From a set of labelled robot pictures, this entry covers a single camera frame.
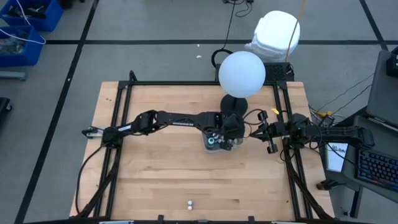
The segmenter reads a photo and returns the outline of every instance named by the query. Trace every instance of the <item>gray floor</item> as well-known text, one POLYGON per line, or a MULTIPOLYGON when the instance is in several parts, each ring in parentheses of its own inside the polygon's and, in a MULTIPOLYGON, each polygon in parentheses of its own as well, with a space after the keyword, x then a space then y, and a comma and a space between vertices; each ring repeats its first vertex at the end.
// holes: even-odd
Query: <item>gray floor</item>
MULTIPOLYGON (((92 2, 75 1, 56 30, 42 35, 48 40, 80 39, 92 2)), ((398 40, 398 2, 366 2, 383 38, 398 40)), ((261 16, 272 10, 297 15, 300 4, 294 0, 257 0, 250 15, 234 17, 230 39, 251 39, 261 16)), ((87 39, 222 40, 231 8, 221 0, 100 0, 87 39)), ((300 25, 302 40, 377 40, 357 0, 308 0, 300 25)), ((86 144, 80 131, 91 124, 101 82, 126 79, 130 70, 139 80, 213 80, 210 56, 221 46, 84 45, 74 77, 67 81, 72 83, 25 222, 68 217, 86 144)), ((243 45, 227 45, 227 49, 242 50, 243 45)), ((29 76, 26 82, 0 80, 0 96, 9 97, 14 104, 0 132, 2 223, 14 222, 75 50, 72 44, 46 45, 36 66, 1 69, 25 71, 29 76)), ((370 75, 380 50, 380 45, 299 45, 290 61, 296 80, 305 84, 308 102, 319 108, 370 75)), ((325 110, 337 110, 370 83, 371 79, 360 84, 325 110)), ((339 114, 348 116, 362 108, 368 95, 366 91, 339 114)), ((336 216, 352 220, 343 215, 351 206, 352 191, 339 187, 330 193, 336 216)), ((397 210, 396 203, 365 191, 357 221, 394 223, 397 210)))

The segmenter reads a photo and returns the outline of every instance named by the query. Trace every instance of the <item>blue bin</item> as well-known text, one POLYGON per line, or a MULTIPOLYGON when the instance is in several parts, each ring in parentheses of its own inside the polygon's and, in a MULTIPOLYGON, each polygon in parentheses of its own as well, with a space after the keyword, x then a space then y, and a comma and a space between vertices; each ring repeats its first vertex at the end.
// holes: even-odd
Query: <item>blue bin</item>
MULTIPOLYGON (((21 30, 29 34, 28 40, 43 42, 43 39, 32 26, 0 27, 0 29, 8 34, 18 34, 18 30, 21 30)), ((8 37, 6 34, 0 32, 0 39, 8 37)), ((39 60, 42 47, 42 44, 26 42, 22 53, 0 54, 0 67, 35 65, 39 60)))
MULTIPOLYGON (((53 31, 63 13, 63 9, 57 0, 19 0, 19 2, 22 7, 24 7, 26 2, 37 2, 47 6, 45 19, 27 18, 30 24, 34 26, 37 31, 53 31)), ((27 25, 23 17, 11 17, 7 15, 11 6, 19 8, 16 0, 8 0, 0 11, 0 19, 4 19, 10 26, 27 25)))

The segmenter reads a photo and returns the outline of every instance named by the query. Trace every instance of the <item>white sphere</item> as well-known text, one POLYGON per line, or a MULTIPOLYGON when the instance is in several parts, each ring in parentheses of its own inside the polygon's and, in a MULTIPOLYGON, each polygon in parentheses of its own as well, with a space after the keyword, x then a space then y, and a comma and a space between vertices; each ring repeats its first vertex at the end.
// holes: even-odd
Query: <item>white sphere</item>
POLYGON ((221 87, 229 95, 246 98, 256 94, 266 80, 266 68, 251 52, 235 52, 221 64, 218 72, 221 87))

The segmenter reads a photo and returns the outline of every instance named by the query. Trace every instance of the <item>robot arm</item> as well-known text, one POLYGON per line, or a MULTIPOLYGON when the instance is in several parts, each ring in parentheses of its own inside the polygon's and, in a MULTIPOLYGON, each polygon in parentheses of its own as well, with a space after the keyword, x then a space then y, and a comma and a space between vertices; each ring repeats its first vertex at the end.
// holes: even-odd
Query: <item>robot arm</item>
POLYGON ((285 137, 290 139, 290 145, 302 149, 309 142, 322 141, 348 143, 355 148, 369 149, 374 146, 373 135, 370 130, 358 126, 349 127, 321 127, 313 124, 302 114, 293 114, 286 123, 280 121, 268 124, 265 111, 260 112, 259 120, 263 122, 259 129, 250 134, 250 137, 261 141, 270 141, 272 138, 285 137))
MULTIPOLYGON (((166 111, 150 110, 138 115, 129 124, 117 127, 108 127, 102 131, 102 142, 108 146, 117 147, 123 137, 128 135, 140 136, 152 134, 167 126, 186 126, 199 129, 203 134, 211 136, 216 134, 228 140, 241 139, 244 136, 244 122, 242 117, 236 114, 225 115, 219 112, 202 112, 199 114, 169 113, 166 111)), ((83 130, 87 137, 99 129, 83 130)), ((220 144, 220 148, 231 150, 232 144, 220 144)))

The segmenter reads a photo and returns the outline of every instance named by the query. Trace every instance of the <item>wooden table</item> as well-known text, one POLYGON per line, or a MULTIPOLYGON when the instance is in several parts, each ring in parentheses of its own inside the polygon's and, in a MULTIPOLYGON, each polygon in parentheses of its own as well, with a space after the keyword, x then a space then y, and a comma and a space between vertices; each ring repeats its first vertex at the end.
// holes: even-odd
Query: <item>wooden table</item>
MULTIPOLYGON (((110 125, 117 85, 117 82, 102 84, 93 126, 110 125)), ((310 117, 303 83, 290 82, 288 90, 293 113, 310 117)), ((127 120, 133 121, 148 110, 192 114, 219 111, 224 96, 220 86, 133 86, 127 120)), ((271 111, 275 108, 271 86, 264 86, 247 100, 248 111, 261 108, 268 112, 269 123, 277 121, 271 111)), ((251 114, 248 121, 256 122, 256 116, 251 114)), ((85 159, 98 148, 100 141, 88 140, 85 159)), ((281 140, 274 141, 282 150, 281 140)), ((164 215, 165 220, 247 220, 248 216, 254 216, 257 221, 294 220, 286 166, 279 159, 279 153, 268 154, 266 148, 266 142, 245 139, 244 144, 232 152, 208 153, 199 130, 176 126, 149 136, 126 137, 112 219, 156 220, 158 215, 164 215), (194 203, 191 211, 187 209, 188 200, 194 203)), ((104 152, 103 149, 95 155, 82 173, 80 208, 98 187, 104 152)), ((315 187, 325 180, 320 156, 303 149, 302 160, 309 191, 325 211, 334 216, 329 192, 315 187)), ((298 188, 297 195, 301 214, 305 216, 298 188)), ((107 198, 106 192, 101 214, 107 198)), ((70 214, 76 214, 74 206, 70 214)))

